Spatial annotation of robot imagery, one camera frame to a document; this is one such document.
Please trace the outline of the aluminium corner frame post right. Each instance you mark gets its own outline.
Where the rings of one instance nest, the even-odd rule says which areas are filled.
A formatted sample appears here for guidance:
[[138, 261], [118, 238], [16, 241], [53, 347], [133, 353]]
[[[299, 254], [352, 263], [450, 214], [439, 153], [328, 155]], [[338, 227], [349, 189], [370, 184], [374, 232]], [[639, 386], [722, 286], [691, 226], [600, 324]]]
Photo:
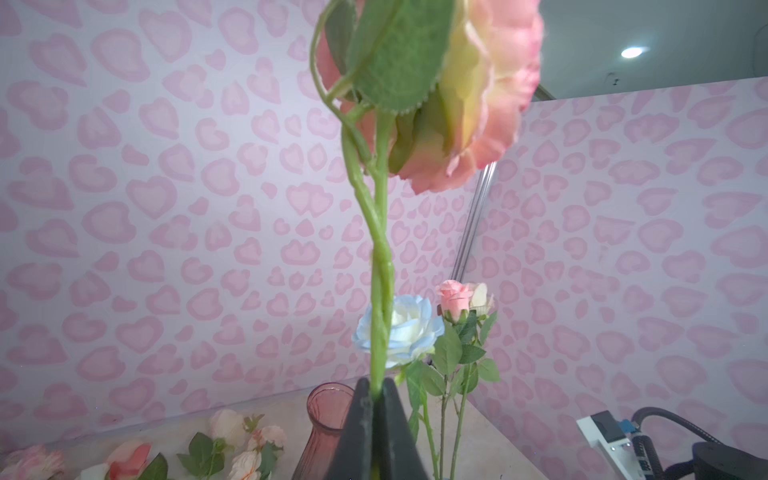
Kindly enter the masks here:
[[451, 273], [453, 280], [459, 282], [463, 281], [469, 256], [472, 250], [472, 245], [477, 233], [479, 222], [483, 217], [483, 209], [492, 186], [495, 171], [495, 163], [486, 166], [482, 170], [482, 173], [476, 182], [474, 195], [470, 203], [467, 219], [465, 222], [465, 228], [461, 242], [457, 249], [456, 259]]

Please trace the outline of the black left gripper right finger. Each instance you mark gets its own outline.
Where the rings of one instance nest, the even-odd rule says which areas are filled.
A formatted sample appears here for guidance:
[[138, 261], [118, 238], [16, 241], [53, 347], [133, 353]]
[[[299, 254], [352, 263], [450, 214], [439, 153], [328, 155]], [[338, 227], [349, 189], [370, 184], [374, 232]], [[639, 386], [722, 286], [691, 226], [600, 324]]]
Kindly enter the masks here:
[[384, 480], [427, 480], [393, 379], [383, 382], [377, 400], [377, 467]]

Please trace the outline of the dark red glass vase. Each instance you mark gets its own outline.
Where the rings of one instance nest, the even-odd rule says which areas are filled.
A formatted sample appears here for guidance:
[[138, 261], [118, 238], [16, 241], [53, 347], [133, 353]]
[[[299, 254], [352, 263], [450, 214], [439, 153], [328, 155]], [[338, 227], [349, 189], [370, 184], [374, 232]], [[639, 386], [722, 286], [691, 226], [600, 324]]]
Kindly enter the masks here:
[[293, 472], [292, 480], [322, 480], [327, 474], [341, 438], [354, 389], [338, 382], [315, 387], [306, 409], [312, 429]]

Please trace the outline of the light blue white rose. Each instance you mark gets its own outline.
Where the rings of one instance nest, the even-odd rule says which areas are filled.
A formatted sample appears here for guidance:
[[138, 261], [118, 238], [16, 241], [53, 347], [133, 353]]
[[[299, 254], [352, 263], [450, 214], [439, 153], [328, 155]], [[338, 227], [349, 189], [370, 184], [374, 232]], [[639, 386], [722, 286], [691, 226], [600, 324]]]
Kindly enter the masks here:
[[[434, 315], [429, 299], [421, 296], [402, 295], [394, 300], [392, 329], [385, 354], [385, 368], [397, 369], [406, 384], [410, 412], [405, 411], [412, 436], [416, 443], [420, 426], [428, 424], [424, 416], [427, 404], [426, 389], [420, 381], [426, 377], [423, 373], [423, 359], [433, 349], [437, 339], [443, 335], [443, 321]], [[380, 479], [377, 467], [377, 400], [374, 399], [373, 467], [372, 478]]]

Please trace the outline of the pink spray rose branch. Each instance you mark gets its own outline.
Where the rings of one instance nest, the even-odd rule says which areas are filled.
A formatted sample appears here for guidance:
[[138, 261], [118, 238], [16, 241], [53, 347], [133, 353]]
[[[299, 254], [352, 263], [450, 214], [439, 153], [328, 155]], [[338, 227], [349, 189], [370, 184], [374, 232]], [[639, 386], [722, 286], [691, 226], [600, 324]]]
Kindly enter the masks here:
[[280, 426], [261, 426], [262, 418], [262, 415], [244, 418], [243, 429], [247, 433], [245, 450], [233, 458], [227, 476], [229, 480], [273, 478], [284, 453], [287, 436]]

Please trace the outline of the pink peony flower stem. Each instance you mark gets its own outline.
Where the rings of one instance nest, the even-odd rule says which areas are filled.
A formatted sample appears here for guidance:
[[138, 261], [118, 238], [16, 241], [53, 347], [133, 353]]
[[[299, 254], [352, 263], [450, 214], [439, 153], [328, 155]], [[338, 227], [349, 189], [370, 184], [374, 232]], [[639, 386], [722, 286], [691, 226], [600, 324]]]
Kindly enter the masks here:
[[56, 479], [64, 469], [60, 452], [36, 445], [10, 453], [3, 461], [1, 480]]

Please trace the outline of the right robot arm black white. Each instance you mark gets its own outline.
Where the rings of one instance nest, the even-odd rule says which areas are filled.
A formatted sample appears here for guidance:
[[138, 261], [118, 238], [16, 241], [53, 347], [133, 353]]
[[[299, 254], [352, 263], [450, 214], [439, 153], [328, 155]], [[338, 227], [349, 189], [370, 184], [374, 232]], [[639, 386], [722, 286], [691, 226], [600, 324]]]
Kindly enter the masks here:
[[739, 449], [712, 442], [692, 446], [692, 459], [671, 465], [664, 471], [667, 480], [767, 480], [767, 460]]

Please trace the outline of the large peach pink rose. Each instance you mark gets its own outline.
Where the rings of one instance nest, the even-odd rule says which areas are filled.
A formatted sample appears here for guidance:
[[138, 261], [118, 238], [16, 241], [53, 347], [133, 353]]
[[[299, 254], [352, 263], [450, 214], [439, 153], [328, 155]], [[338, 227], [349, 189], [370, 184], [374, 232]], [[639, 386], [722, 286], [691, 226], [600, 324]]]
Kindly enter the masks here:
[[539, 85], [544, 29], [535, 1], [331, 1], [319, 15], [310, 71], [373, 242], [373, 394], [395, 298], [388, 183], [441, 192], [498, 161]]

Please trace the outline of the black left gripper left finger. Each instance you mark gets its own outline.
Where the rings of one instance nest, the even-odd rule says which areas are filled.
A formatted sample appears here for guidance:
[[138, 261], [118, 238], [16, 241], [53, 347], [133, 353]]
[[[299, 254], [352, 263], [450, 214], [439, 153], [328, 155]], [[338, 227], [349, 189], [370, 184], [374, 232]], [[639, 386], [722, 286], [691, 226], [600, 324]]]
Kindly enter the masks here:
[[373, 467], [374, 399], [370, 381], [357, 381], [326, 480], [370, 480]]

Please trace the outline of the large cream peach rose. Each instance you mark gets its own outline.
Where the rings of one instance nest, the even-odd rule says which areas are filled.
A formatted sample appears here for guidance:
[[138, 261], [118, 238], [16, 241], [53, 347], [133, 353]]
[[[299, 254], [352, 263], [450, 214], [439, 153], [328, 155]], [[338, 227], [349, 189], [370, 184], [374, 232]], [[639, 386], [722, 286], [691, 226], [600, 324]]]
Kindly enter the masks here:
[[237, 450], [247, 436], [245, 417], [232, 409], [221, 409], [208, 420], [207, 432], [197, 432], [187, 452], [177, 455], [182, 468], [195, 479], [211, 479], [223, 471], [228, 453]]

